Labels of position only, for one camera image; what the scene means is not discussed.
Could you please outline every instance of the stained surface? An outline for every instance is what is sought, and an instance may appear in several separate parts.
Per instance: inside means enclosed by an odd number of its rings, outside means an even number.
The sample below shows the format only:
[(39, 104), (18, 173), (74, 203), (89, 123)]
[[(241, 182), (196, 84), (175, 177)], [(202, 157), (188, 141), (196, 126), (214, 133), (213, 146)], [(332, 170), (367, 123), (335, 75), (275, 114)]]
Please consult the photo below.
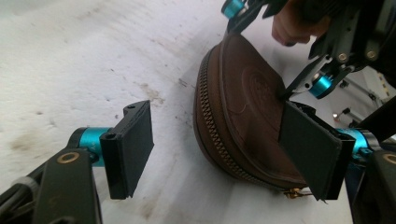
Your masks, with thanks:
[[(78, 127), (114, 126), (150, 99), (155, 147), (134, 198), (110, 201), (95, 169), (105, 223), (350, 223), (336, 202), (290, 201), (234, 182), (202, 155), (192, 129), (199, 64), (226, 26), (222, 1), (36, 0), (0, 8), (0, 191), (59, 149)], [(280, 47), (272, 19), (245, 35), (286, 85), (309, 46)], [(332, 123), (334, 100), (295, 98)]]

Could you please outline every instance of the robotic arm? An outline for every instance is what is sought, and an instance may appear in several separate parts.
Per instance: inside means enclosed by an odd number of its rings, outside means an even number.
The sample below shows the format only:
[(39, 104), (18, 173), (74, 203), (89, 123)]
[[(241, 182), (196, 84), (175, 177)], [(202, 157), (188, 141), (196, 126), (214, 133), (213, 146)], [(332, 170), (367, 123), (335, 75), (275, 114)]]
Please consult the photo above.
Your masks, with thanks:
[[(263, 14), (266, 18), (286, 2), (227, 0), (222, 8), (230, 19), (226, 33), (242, 32), (264, 5), (268, 4)], [(351, 130), (335, 130), (315, 116), (315, 109), (289, 102), (289, 98), (309, 91), (321, 99), (349, 73), (368, 65), (384, 73), (392, 84), (396, 73), (395, 6), (393, 0), (306, 0), (305, 19), (319, 21), (327, 15), (332, 22), (311, 48), (309, 58), (315, 60), (279, 96), (286, 101), (279, 144), (317, 200), (337, 199), (347, 177), (356, 223), (396, 220), (396, 153), (380, 144), (396, 133), (396, 98)], [(356, 183), (348, 185), (351, 171)]]

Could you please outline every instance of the black metal bracket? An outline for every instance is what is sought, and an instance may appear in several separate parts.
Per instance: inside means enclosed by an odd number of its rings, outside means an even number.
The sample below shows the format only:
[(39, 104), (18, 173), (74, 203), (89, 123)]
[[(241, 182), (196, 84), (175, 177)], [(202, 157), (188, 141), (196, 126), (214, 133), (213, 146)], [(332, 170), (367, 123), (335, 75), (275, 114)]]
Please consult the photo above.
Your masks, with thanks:
[[(149, 101), (128, 105), (123, 112), (115, 128), (92, 138), (101, 145), (112, 199), (133, 196), (154, 146)], [(75, 130), (66, 148), (28, 175), (39, 186), (36, 198), (20, 183), (0, 196), (1, 223), (102, 223), (92, 174), (98, 155), (80, 145), (87, 130)]]

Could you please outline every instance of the finger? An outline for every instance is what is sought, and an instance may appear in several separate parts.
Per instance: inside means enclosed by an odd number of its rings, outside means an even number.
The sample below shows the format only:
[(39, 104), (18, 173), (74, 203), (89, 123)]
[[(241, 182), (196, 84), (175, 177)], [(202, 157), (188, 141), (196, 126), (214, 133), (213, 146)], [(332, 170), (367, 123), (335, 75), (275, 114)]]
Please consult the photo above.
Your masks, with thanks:
[(286, 45), (287, 43), (308, 43), (310, 40), (310, 35), (290, 35), (288, 31), (285, 29), (285, 27), (282, 24), (279, 24), (275, 27), (275, 30), (278, 35), (278, 39), (281, 41), (278, 41), (282, 45)]
[(276, 26), (273, 25), (272, 28), (272, 37), (274, 38), (274, 40), (276, 40), (279, 44), (281, 45), (285, 45), (284, 40), (280, 37), (279, 33), (276, 30)]
[(324, 35), (329, 29), (331, 19), (328, 16), (323, 17), (318, 23), (312, 26), (312, 35), (321, 36)]

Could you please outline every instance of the black cable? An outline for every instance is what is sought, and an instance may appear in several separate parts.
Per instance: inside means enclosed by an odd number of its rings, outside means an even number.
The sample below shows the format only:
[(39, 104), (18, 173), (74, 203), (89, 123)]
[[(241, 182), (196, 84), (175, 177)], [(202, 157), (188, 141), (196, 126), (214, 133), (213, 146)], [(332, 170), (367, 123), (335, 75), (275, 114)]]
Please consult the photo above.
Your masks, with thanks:
[(0, 206), (5, 203), (13, 194), (20, 189), (19, 185), (14, 185), (0, 195)]
[(0, 223), (7, 218), (10, 211), (17, 208), (23, 199), (26, 199), (31, 193), (28, 187), (19, 186), (19, 189), (10, 198), (0, 205)]

